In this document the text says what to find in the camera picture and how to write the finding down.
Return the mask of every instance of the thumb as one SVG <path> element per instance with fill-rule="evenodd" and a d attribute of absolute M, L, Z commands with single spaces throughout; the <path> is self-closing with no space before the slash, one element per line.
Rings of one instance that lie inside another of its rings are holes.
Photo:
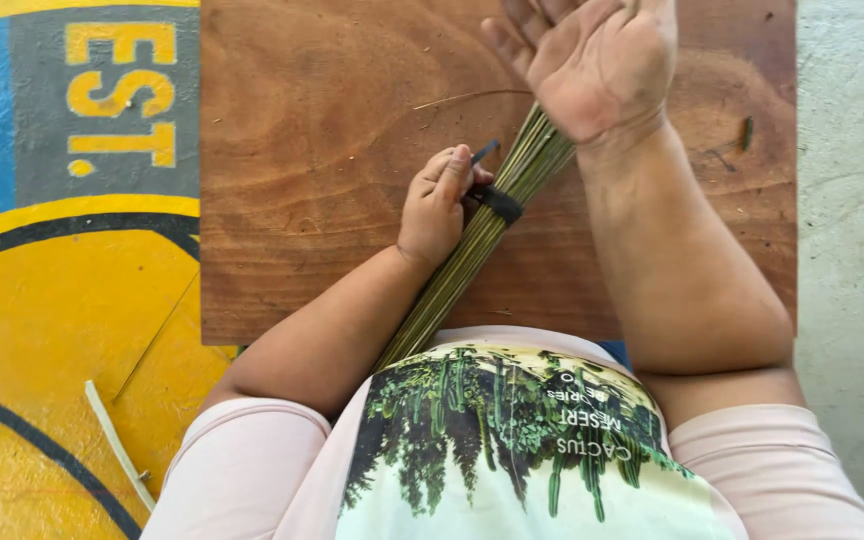
<path fill-rule="evenodd" d="M 469 173 L 473 165 L 472 161 L 469 146 L 465 144 L 456 146 L 445 170 L 438 178 L 435 194 L 446 201 L 458 203 L 459 199 L 462 199 L 462 196 L 471 187 Z"/>

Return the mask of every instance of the pink shirt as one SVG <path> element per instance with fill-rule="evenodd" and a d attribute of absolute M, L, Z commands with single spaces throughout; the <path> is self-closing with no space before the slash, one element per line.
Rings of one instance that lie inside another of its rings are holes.
<path fill-rule="evenodd" d="M 281 399 L 190 425 L 143 539 L 864 538 L 864 502 L 804 408 L 666 434 L 594 343 L 444 331 L 370 377 L 334 428 Z"/>

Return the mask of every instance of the hand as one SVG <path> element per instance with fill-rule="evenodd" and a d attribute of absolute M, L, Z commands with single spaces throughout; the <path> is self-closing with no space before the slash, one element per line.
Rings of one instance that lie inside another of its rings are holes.
<path fill-rule="evenodd" d="M 586 144 L 665 121 L 675 69 L 675 0 L 503 0 L 524 42 L 496 19 L 482 31 L 546 115 Z"/>
<path fill-rule="evenodd" d="M 474 184 L 493 180 L 478 165 L 465 144 L 436 153 L 412 183 L 402 208 L 398 251 L 408 261 L 434 270 L 446 261 L 462 238 L 466 214 L 463 201 Z"/>

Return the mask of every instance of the wood grain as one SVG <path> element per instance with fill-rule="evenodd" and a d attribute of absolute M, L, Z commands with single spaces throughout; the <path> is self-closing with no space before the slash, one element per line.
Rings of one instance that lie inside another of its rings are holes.
<path fill-rule="evenodd" d="M 413 110 L 523 89 L 479 40 L 478 21 L 498 14 L 498 0 L 202 0 L 204 343 L 252 342 L 394 242 L 406 186 L 435 152 L 498 137 L 504 156 L 530 96 Z M 682 1 L 678 17 L 670 116 L 705 193 L 794 314 L 794 3 Z M 574 168 L 509 230 L 447 326 L 482 324 L 620 337 Z"/>

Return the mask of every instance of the yellow lettering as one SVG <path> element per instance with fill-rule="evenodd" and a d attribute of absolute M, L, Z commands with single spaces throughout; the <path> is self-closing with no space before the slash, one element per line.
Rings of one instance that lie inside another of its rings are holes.
<path fill-rule="evenodd" d="M 151 61 L 176 63 L 176 25 L 168 22 L 77 22 L 65 25 L 65 62 L 89 61 L 90 42 L 112 42 L 114 64 L 136 61 L 136 42 L 151 42 Z"/>
<path fill-rule="evenodd" d="M 155 167 L 176 166 L 176 124 L 155 122 L 147 135 L 72 135 L 69 154 L 149 152 Z"/>
<path fill-rule="evenodd" d="M 108 97 L 93 100 L 90 92 L 102 90 L 102 74 L 98 71 L 79 73 L 69 82 L 65 99 L 69 109 L 82 117 L 118 117 L 139 89 L 147 87 L 150 99 L 142 104 L 142 117 L 154 117 L 172 108 L 176 88 L 168 77 L 157 71 L 136 69 L 122 76 Z"/>

